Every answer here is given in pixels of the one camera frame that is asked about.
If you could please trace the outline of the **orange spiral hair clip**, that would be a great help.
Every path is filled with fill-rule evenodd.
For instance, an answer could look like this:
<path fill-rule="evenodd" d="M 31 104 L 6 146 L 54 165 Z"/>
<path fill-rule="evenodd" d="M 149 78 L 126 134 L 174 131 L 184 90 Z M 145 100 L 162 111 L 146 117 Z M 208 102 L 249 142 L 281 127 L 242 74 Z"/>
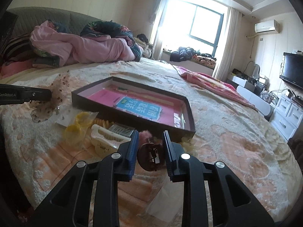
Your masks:
<path fill-rule="evenodd" d="M 105 129 L 109 129 L 113 125 L 113 122 L 109 122 L 108 120 L 104 120 L 104 119 L 95 118 L 92 124 L 97 124 L 98 126 L 101 126 Z"/>

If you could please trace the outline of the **red pink blanket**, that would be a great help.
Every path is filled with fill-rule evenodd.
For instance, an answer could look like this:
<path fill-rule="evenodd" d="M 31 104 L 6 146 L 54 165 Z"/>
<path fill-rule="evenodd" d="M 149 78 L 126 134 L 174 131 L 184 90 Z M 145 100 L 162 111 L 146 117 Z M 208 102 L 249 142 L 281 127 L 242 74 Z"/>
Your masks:
<path fill-rule="evenodd" d="M 257 111 L 256 107 L 253 104 L 249 103 L 244 97 L 242 97 L 232 85 L 217 80 L 204 73 L 193 72 L 181 66 L 173 65 L 173 67 L 175 68 L 179 76 L 187 82 L 196 84 L 199 87 L 204 88 L 221 97 L 233 100 L 239 104 L 242 104 Z"/>

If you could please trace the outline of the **window with dark frame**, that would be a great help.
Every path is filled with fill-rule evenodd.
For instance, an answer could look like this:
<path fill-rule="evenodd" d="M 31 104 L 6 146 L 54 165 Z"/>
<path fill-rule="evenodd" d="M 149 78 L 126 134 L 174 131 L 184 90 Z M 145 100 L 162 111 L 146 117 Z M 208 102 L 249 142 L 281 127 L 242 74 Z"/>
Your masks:
<path fill-rule="evenodd" d="M 215 56 L 228 7 L 214 0 L 170 0 L 161 28 L 162 48 L 193 48 Z"/>

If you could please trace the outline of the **white paper sheet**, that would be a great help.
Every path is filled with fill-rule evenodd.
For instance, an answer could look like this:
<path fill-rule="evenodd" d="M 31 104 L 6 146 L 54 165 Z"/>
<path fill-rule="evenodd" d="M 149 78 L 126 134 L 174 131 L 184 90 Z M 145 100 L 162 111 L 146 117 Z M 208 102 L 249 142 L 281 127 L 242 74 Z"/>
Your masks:
<path fill-rule="evenodd" d="M 160 191 L 148 205 L 146 213 L 156 220 L 170 223 L 183 206 L 183 182 L 164 181 Z"/>

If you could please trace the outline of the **pink booklet with blue label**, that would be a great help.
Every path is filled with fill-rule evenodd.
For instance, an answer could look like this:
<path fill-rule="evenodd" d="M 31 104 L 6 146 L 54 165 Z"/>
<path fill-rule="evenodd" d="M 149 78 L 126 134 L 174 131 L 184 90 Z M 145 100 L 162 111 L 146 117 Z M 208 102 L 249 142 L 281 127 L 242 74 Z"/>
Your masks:
<path fill-rule="evenodd" d="M 115 85 L 88 96 L 89 100 L 146 120 L 184 128 L 182 102 L 152 93 L 139 93 Z"/>

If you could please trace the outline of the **white hair claw clip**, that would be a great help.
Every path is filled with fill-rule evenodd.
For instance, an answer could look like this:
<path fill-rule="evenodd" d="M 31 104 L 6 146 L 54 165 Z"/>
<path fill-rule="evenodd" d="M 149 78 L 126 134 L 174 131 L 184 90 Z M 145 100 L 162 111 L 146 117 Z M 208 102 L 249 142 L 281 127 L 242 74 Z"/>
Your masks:
<path fill-rule="evenodd" d="M 131 141 L 130 137 L 111 132 L 97 124 L 92 125 L 90 136 L 95 152 L 101 158 L 117 152 L 120 144 Z"/>

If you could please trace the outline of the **white bench footboard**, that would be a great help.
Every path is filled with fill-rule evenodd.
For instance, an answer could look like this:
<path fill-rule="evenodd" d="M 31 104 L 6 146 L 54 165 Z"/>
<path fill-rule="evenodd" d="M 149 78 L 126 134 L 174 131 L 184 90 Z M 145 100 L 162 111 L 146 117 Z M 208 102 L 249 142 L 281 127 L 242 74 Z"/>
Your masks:
<path fill-rule="evenodd" d="M 236 91 L 245 98 L 250 104 L 253 104 L 258 112 L 267 120 L 270 121 L 274 108 L 265 100 L 251 92 L 250 90 L 238 86 Z"/>

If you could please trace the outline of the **clear box of hairpins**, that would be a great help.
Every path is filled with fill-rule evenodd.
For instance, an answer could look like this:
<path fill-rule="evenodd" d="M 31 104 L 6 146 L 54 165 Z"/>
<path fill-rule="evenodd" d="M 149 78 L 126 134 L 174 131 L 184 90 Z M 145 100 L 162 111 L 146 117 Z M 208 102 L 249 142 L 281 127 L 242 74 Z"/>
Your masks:
<path fill-rule="evenodd" d="M 117 123 L 112 124 L 109 130 L 125 137 L 131 137 L 134 132 L 134 128 Z"/>

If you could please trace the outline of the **white desk with clutter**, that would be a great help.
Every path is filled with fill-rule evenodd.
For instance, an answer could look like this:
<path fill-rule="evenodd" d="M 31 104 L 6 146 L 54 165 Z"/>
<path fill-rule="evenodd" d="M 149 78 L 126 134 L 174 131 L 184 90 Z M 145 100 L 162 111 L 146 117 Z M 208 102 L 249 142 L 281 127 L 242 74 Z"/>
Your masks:
<path fill-rule="evenodd" d="M 255 79 L 235 68 L 227 76 L 226 83 L 232 85 L 235 89 L 238 86 L 242 86 L 256 95 L 260 95 L 263 90 L 268 90 L 269 88 L 269 79 L 267 77 L 259 76 Z"/>

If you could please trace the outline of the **pink quilt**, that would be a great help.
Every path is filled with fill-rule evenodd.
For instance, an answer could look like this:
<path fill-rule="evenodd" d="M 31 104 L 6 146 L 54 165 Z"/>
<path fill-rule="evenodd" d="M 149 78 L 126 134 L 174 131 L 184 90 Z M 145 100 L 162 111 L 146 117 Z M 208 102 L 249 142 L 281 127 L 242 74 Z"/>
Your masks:
<path fill-rule="evenodd" d="M 133 33 L 112 21 L 90 22 L 76 35 L 68 33 L 62 24 L 47 20 L 34 28 L 29 42 L 37 55 L 33 63 L 37 68 L 140 61 L 143 54 Z"/>

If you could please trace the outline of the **dark brown hair claw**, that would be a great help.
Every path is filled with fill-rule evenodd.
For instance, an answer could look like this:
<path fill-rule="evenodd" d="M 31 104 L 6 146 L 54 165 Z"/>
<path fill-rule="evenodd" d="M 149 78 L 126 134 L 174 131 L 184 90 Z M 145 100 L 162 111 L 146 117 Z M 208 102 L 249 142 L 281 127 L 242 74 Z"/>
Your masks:
<path fill-rule="evenodd" d="M 137 152 L 137 161 L 142 169 L 152 172 L 161 169 L 165 164 L 162 144 L 143 144 Z"/>

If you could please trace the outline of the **dark jacket on sill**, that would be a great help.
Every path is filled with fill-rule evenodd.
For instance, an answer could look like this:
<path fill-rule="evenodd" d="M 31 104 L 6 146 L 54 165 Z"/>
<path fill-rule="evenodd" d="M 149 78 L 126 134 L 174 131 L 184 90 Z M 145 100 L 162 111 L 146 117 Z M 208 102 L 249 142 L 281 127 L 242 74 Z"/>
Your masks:
<path fill-rule="evenodd" d="M 194 55 L 201 54 L 191 47 L 179 47 L 177 51 L 173 51 L 170 54 L 169 60 L 175 62 L 190 61 L 194 57 Z"/>

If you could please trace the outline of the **dark floral quilt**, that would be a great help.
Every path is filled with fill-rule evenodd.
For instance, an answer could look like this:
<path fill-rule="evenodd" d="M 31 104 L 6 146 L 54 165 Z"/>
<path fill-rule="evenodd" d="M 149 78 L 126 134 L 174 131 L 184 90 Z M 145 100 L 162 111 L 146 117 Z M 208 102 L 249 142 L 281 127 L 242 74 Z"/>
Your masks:
<path fill-rule="evenodd" d="M 112 21 L 87 24 L 80 35 L 53 33 L 45 51 L 60 59 L 60 65 L 140 61 L 143 49 L 126 27 Z"/>

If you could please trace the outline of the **clear flower hair claw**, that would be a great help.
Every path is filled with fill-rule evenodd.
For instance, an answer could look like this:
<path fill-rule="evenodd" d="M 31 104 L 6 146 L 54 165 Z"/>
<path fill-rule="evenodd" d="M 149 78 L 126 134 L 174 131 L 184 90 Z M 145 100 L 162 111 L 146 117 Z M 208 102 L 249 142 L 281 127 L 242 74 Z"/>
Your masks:
<path fill-rule="evenodd" d="M 186 151 L 191 151 L 194 149 L 196 142 L 197 141 L 195 140 L 195 138 L 182 137 L 180 144 Z"/>

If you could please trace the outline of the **pink fluffy hair clip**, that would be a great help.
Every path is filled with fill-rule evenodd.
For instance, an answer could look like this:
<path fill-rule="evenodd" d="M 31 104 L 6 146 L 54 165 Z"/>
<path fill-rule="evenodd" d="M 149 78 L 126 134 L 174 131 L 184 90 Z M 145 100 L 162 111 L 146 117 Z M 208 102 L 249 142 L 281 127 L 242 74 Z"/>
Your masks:
<path fill-rule="evenodd" d="M 139 145 L 153 144 L 153 143 L 154 143 L 154 137 L 148 130 L 139 132 Z"/>

